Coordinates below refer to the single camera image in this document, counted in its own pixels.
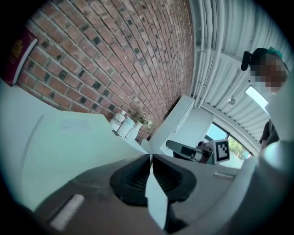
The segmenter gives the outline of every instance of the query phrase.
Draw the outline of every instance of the small plant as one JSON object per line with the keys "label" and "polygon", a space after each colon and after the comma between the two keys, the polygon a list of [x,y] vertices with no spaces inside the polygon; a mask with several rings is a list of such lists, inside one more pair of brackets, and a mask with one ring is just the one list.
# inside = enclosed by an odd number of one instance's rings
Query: small plant
{"label": "small plant", "polygon": [[152,121],[150,120],[150,118],[146,115],[145,112],[142,112],[142,113],[138,113],[136,114],[135,116],[135,120],[142,123],[143,126],[146,128],[146,129],[151,129],[152,128]]}

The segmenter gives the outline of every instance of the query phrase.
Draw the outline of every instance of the brick wall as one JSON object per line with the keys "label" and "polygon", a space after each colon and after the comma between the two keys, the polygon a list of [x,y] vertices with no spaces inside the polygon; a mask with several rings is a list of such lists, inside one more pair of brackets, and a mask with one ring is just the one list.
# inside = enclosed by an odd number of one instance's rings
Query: brick wall
{"label": "brick wall", "polygon": [[[54,0],[26,27],[39,39],[18,85],[60,110],[141,110],[154,128],[182,94],[193,69],[188,1]],[[141,128],[138,138],[151,130]]]}

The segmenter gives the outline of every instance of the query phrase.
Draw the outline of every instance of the black headphones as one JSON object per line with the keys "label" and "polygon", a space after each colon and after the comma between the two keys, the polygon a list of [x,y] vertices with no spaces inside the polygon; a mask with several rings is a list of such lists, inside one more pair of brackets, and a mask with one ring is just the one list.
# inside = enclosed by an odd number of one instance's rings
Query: black headphones
{"label": "black headphones", "polygon": [[253,54],[251,54],[249,51],[245,51],[243,54],[242,64],[241,64],[241,70],[246,71],[248,68],[248,65],[257,65],[260,63],[260,57],[262,55],[265,55],[267,53],[268,49],[266,48],[257,48]]}

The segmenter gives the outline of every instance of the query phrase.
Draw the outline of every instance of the person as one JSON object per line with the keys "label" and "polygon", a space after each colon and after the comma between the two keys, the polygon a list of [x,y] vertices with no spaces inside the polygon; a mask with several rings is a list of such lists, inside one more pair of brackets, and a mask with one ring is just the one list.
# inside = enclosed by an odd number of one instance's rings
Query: person
{"label": "person", "polygon": [[[289,75],[281,52],[273,47],[269,49],[257,48],[252,54],[248,51],[244,52],[241,69],[246,71],[248,65],[250,66],[250,75],[254,76],[257,82],[264,84],[265,88],[274,94],[280,90]],[[279,141],[277,131],[271,119],[269,119],[260,138],[260,151],[277,141]]]}

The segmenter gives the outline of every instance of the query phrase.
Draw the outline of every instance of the white container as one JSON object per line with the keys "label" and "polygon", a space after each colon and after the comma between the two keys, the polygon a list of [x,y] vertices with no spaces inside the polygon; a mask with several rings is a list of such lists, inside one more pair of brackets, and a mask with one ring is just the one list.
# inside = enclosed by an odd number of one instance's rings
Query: white container
{"label": "white container", "polygon": [[124,121],[125,111],[123,110],[121,113],[117,113],[113,119],[109,122],[110,126],[113,130],[117,131],[121,126],[122,122]]}
{"label": "white container", "polygon": [[142,126],[142,123],[136,122],[136,124],[134,125],[134,127],[128,132],[126,138],[128,140],[134,140],[137,137],[138,132],[139,132],[141,126]]}
{"label": "white container", "polygon": [[123,124],[118,129],[118,134],[121,137],[125,137],[134,125],[135,125],[134,121],[130,119],[129,117],[126,117]]}

